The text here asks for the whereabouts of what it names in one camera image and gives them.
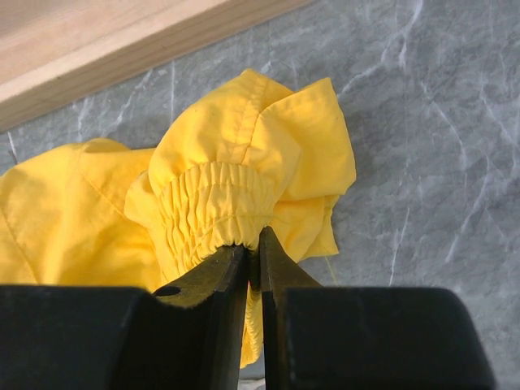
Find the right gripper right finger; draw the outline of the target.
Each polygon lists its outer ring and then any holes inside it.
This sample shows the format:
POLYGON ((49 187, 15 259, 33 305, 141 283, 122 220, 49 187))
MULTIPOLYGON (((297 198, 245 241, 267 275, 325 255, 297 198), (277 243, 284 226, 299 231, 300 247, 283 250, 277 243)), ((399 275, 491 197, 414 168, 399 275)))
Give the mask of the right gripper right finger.
POLYGON ((470 313, 445 288, 325 287, 260 235, 269 389, 493 389, 470 313))

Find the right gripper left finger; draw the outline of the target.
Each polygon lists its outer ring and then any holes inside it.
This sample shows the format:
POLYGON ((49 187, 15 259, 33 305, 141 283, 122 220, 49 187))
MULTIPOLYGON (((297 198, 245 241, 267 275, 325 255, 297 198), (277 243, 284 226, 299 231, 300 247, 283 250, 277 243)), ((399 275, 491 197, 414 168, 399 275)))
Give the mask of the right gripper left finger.
POLYGON ((4 285, 4 389, 234 389, 248 252, 224 246, 156 292, 4 285))

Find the yellow shorts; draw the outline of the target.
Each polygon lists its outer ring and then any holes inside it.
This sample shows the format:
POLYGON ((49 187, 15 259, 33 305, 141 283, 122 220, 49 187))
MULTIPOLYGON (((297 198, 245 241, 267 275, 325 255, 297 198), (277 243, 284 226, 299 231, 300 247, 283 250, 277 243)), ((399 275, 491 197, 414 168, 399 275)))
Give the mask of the yellow shorts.
POLYGON ((295 262, 338 253, 332 211, 356 179, 329 79, 298 91, 244 71, 157 146, 61 145, 1 178, 4 284, 155 291, 225 245, 275 232, 295 262))

